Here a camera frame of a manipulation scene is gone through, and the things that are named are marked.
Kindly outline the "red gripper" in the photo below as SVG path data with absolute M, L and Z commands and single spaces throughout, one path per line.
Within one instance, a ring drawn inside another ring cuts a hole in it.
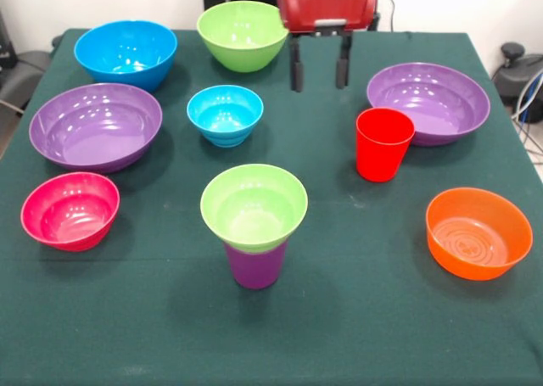
M 300 60 L 299 36 L 327 30 L 357 31 L 370 26 L 377 0 L 277 0 L 284 26 L 289 32 L 290 87 L 303 91 L 303 65 Z M 339 58 L 336 62 L 336 87 L 349 83 L 352 33 L 341 36 Z

